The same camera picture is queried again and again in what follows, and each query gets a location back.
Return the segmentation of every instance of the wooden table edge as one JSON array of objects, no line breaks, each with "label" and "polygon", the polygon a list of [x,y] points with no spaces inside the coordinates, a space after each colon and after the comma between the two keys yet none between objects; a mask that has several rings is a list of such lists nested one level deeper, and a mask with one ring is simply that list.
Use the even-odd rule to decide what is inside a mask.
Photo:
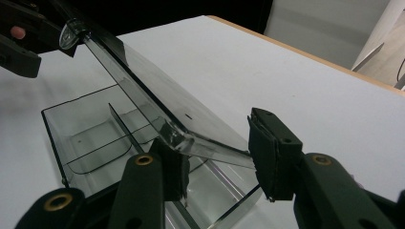
[{"label": "wooden table edge", "polygon": [[247,32],[247,33],[252,34],[252,35],[254,35],[254,36],[257,36],[257,37],[259,37],[259,38],[262,38],[262,39],[264,39],[264,40],[266,40],[266,41],[268,41],[268,42],[271,42],[271,43],[273,43],[273,44],[275,44],[275,45],[281,46],[281,47],[283,47],[283,48],[285,48],[285,49],[288,49],[288,50],[290,50],[290,51],[293,51],[293,52],[296,52],[296,53],[298,53],[298,54],[301,54],[301,55],[303,55],[303,56],[305,56],[305,57],[308,57],[308,58],[310,58],[310,59],[312,59],[312,60],[315,60],[315,61],[317,61],[317,62],[319,62],[319,63],[325,64],[325,65],[327,65],[327,66],[329,66],[329,67],[332,67],[332,68],[334,68],[334,69],[336,69],[336,70],[338,70],[338,71],[340,71],[340,72],[350,74],[350,75],[352,75],[352,76],[354,76],[354,77],[356,77],[356,78],[359,78],[359,79],[362,79],[362,80],[364,80],[364,81],[366,81],[366,82],[369,82],[369,83],[371,83],[371,84],[374,84],[375,86],[378,86],[378,87],[384,88],[384,89],[386,89],[386,90],[388,90],[388,91],[391,91],[391,92],[393,92],[393,93],[396,93],[396,94],[400,94],[400,95],[402,95],[402,96],[405,96],[405,92],[402,92],[402,91],[400,91],[399,89],[394,88],[393,86],[384,84],[384,83],[382,83],[382,82],[380,82],[380,81],[378,81],[378,80],[376,80],[376,79],[370,78],[370,77],[368,77],[368,76],[366,76],[366,75],[363,75],[363,74],[361,74],[361,73],[355,73],[355,72],[353,72],[353,71],[351,71],[351,70],[348,70],[348,69],[346,69],[346,68],[343,68],[342,66],[333,64],[333,63],[329,62],[328,60],[325,60],[325,59],[322,59],[322,58],[320,58],[320,57],[318,57],[318,56],[315,56],[315,55],[309,54],[309,53],[307,53],[307,52],[298,50],[298,49],[293,48],[293,47],[291,47],[291,46],[289,46],[289,45],[286,45],[286,44],[284,44],[284,43],[282,43],[282,42],[280,42],[280,41],[274,40],[274,39],[272,39],[272,38],[270,38],[270,37],[268,37],[268,36],[259,34],[259,33],[256,32],[256,31],[251,31],[251,30],[249,30],[249,29],[247,29],[247,28],[244,28],[244,27],[239,26],[239,25],[236,25],[236,24],[234,24],[234,23],[232,23],[232,22],[226,21],[226,20],[222,19],[221,17],[214,16],[214,15],[208,15],[208,17],[211,18],[211,19],[214,19],[214,20],[216,20],[216,21],[222,22],[222,23],[224,23],[224,24],[226,24],[226,25],[228,25],[228,26],[231,26],[231,27],[233,27],[233,28],[235,28],[235,29],[238,29],[238,30],[240,30],[240,31],[244,31],[244,32]]}]

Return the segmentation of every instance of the black cable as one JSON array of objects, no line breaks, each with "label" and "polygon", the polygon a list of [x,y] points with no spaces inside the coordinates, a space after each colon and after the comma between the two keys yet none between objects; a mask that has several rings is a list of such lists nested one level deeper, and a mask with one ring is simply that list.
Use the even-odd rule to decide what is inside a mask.
[{"label": "black cable", "polygon": [[402,60],[401,67],[399,67],[398,74],[396,75],[396,82],[399,81],[399,74],[401,73],[402,66],[404,65],[405,58]]}]

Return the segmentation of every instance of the white tabletop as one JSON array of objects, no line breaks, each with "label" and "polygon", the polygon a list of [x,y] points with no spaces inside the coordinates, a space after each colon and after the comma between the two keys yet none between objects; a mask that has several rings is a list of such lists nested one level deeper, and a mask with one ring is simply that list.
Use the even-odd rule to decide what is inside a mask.
[{"label": "white tabletop", "polygon": [[[396,200],[405,188],[405,97],[209,17],[121,36],[241,136],[252,107],[277,114],[305,153],[337,158]],[[62,187],[41,110],[115,84],[85,47],[41,55],[36,79],[0,69],[0,225]],[[294,228],[291,202],[263,199],[235,228]]]}]

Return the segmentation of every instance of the wooden floor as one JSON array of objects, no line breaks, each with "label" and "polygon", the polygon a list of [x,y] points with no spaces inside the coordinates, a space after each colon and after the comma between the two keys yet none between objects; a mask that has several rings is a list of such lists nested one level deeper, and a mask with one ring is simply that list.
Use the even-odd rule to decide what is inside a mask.
[{"label": "wooden floor", "polygon": [[[396,83],[396,75],[405,58],[405,11],[388,34],[382,49],[373,56],[358,72],[388,85]],[[402,67],[400,76],[405,73]]]}]

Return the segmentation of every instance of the cable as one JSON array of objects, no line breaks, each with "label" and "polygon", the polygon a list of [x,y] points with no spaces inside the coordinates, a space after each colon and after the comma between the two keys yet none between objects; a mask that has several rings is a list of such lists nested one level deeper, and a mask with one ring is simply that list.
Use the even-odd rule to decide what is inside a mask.
[{"label": "cable", "polygon": [[398,74],[396,75],[396,82],[399,81],[399,74],[401,73],[401,69],[402,69],[402,66],[404,65],[404,62],[405,62],[405,58],[402,61],[401,66],[399,67]]}]

